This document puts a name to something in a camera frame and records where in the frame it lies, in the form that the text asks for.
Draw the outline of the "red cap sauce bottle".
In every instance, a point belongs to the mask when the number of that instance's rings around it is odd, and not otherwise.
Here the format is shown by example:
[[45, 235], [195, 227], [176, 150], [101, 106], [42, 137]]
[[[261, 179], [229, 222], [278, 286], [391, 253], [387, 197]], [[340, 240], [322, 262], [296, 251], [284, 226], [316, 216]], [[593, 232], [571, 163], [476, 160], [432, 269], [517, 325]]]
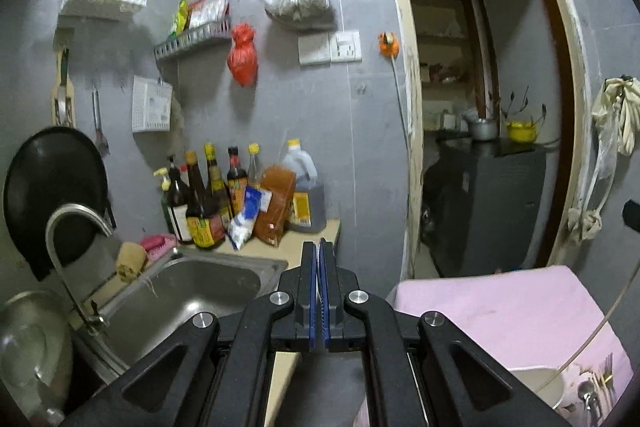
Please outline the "red cap sauce bottle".
[[244, 194], [248, 182], [246, 170], [241, 165], [239, 149], [236, 146], [228, 148], [229, 170], [227, 185], [233, 214], [238, 215], [244, 207]]

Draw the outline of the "orange wall hook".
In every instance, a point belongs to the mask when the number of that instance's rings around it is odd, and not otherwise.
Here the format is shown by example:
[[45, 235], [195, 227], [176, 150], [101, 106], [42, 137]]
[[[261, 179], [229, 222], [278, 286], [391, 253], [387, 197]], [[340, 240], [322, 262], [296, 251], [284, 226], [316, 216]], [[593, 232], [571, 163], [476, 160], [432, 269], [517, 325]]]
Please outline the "orange wall hook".
[[386, 57], [395, 60], [399, 55], [400, 43], [391, 31], [383, 31], [378, 35], [378, 50]]

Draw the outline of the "hanging metal utensil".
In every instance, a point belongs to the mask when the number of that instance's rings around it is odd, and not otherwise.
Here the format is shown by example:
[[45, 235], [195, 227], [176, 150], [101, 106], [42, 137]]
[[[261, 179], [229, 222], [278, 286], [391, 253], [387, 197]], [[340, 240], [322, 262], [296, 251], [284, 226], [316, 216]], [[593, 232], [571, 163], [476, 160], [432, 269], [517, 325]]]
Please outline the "hanging metal utensil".
[[100, 155], [105, 157], [110, 153], [110, 147], [108, 146], [108, 141], [102, 129], [100, 95], [99, 91], [96, 89], [92, 90], [92, 111], [94, 134], [96, 135], [94, 144], [96, 144], [96, 149], [99, 151]]

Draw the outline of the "grey wall shelf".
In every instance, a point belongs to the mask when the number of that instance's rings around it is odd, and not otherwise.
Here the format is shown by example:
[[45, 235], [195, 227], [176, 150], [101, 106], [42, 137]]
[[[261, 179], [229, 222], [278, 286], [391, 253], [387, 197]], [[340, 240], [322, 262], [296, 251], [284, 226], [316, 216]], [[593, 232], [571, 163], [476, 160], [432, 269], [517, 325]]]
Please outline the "grey wall shelf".
[[201, 26], [187, 29], [180, 35], [167, 38], [154, 46], [154, 58], [157, 62], [165, 61], [204, 48], [204, 46], [227, 43], [230, 40], [231, 20], [229, 17], [225, 17], [218, 22], [213, 20]]

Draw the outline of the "steel kitchen sink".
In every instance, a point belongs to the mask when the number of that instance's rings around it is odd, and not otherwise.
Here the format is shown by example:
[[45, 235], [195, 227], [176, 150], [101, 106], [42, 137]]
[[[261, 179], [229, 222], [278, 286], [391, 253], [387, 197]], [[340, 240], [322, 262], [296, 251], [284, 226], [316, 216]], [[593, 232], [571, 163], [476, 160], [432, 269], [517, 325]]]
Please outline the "steel kitchen sink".
[[222, 251], [179, 248], [137, 280], [112, 277], [89, 298], [103, 317], [96, 335], [76, 329], [75, 346], [104, 384], [111, 384], [187, 319], [201, 312], [225, 317], [276, 289], [288, 262]]

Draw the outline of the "yellow bowl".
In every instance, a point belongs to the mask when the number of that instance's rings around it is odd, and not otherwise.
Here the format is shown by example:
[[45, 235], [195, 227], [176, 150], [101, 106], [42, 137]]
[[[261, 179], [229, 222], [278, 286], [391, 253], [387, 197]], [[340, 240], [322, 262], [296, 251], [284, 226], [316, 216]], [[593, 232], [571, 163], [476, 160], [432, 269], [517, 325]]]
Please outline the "yellow bowl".
[[509, 121], [506, 124], [508, 138], [516, 143], [535, 143], [538, 128], [535, 121]]

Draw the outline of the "pink cloth table cover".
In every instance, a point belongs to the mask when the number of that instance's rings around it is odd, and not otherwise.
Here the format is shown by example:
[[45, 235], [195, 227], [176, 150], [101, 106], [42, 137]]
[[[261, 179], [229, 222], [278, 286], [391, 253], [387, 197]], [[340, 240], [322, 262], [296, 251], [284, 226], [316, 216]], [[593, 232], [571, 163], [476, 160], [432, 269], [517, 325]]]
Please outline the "pink cloth table cover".
[[[510, 371], [558, 369], [584, 343], [604, 317], [589, 291], [565, 265], [484, 277], [410, 280], [399, 283], [387, 302], [420, 317], [439, 311]], [[562, 373], [564, 393], [556, 410], [572, 426], [583, 426], [584, 403], [578, 385], [602, 378], [612, 355], [617, 402], [634, 370], [620, 338], [604, 325], [582, 354]]]

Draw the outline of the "large silver spoon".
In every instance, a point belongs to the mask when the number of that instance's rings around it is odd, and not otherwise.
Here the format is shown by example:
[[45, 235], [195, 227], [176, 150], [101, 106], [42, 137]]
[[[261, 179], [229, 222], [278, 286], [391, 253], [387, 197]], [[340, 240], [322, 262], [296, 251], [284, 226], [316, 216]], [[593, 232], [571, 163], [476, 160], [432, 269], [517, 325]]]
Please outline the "large silver spoon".
[[583, 381], [578, 385], [578, 398], [584, 403], [587, 419], [590, 424], [598, 421], [597, 394], [590, 381]]

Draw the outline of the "tan sponge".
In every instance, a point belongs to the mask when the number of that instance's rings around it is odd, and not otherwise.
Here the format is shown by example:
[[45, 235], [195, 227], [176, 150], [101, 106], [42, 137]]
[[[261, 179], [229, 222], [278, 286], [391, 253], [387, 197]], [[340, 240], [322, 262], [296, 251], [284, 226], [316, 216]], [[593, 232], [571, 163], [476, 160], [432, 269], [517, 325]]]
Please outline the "tan sponge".
[[137, 243], [124, 242], [120, 245], [116, 259], [116, 273], [125, 283], [134, 281], [143, 271], [146, 251]]

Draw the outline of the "silver fork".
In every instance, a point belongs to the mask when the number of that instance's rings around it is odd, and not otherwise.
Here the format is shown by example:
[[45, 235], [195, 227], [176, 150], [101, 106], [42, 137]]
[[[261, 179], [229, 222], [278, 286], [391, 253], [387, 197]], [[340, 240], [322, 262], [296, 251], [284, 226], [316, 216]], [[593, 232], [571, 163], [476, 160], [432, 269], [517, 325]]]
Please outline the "silver fork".
[[609, 353], [601, 364], [601, 381], [611, 401], [615, 400], [615, 387], [613, 381], [613, 353]]

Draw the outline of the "black pump bottle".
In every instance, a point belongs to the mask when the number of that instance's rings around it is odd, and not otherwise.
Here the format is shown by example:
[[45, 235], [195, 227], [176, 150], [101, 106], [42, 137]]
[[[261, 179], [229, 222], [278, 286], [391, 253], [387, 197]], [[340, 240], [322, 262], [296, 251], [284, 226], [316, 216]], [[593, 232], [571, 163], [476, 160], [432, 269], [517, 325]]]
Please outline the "black pump bottle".
[[165, 190], [166, 207], [168, 219], [180, 244], [189, 245], [193, 243], [191, 232], [186, 220], [186, 210], [189, 207], [190, 190], [183, 182], [180, 169], [175, 163], [175, 156], [167, 157], [169, 185]]

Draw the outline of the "red plastic bag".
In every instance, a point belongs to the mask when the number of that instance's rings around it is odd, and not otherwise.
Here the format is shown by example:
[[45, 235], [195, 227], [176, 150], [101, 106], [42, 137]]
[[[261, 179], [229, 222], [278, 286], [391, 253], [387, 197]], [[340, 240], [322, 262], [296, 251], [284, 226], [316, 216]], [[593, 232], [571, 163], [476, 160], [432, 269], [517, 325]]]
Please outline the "red plastic bag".
[[254, 45], [255, 31], [247, 23], [231, 31], [232, 49], [227, 57], [228, 69], [241, 87], [253, 87], [257, 81], [258, 58]]

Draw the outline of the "orange spice packet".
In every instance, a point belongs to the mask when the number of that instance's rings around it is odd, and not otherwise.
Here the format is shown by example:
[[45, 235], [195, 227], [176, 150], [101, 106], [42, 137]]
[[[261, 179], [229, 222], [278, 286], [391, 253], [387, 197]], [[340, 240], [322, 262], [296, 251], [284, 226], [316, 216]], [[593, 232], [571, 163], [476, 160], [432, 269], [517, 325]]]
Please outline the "orange spice packet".
[[258, 213], [254, 232], [262, 243], [278, 247], [295, 190], [296, 174], [280, 165], [268, 167], [260, 181], [260, 191], [266, 196], [265, 205]]

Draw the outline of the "white paper box holder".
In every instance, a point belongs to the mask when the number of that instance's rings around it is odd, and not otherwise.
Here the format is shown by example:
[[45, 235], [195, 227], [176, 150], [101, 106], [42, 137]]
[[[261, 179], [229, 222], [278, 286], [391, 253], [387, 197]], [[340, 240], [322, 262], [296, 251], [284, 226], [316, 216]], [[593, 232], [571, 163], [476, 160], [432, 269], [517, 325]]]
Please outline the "white paper box holder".
[[131, 99], [131, 130], [166, 132], [170, 130], [172, 86], [161, 79], [134, 76]]

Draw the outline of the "hanging wooden spatula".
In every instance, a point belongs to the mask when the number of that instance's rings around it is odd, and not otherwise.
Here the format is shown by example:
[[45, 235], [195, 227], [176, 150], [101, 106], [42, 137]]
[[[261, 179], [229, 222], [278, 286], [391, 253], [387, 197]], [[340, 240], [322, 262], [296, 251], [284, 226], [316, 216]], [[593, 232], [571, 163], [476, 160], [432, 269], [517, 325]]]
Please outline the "hanging wooden spatula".
[[56, 52], [56, 79], [51, 93], [51, 116], [55, 126], [76, 127], [75, 88], [68, 75], [70, 49], [63, 46]]

